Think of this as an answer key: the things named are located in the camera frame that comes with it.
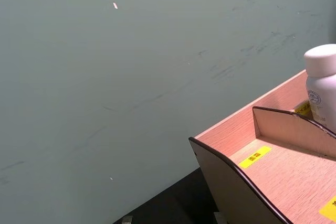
white bottle cap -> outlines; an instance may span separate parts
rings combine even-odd
[[[310,77],[336,74],[336,44],[314,47],[304,54],[306,72]]]

wooden organizer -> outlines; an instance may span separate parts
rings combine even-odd
[[[229,224],[335,223],[336,135],[290,111],[307,99],[306,78],[297,74],[190,138]],[[263,146],[270,151],[239,165]]]

gray-green wall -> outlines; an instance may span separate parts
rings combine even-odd
[[[108,224],[186,176],[187,137],[334,42],[334,1],[0,0],[0,222]]]

wooden desk organizer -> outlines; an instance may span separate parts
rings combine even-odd
[[[190,138],[229,224],[336,220],[336,135],[290,112],[307,99],[306,78],[297,74]]]

dark floor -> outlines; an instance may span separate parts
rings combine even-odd
[[[217,211],[199,168],[126,215],[133,216],[132,224],[205,224]]]

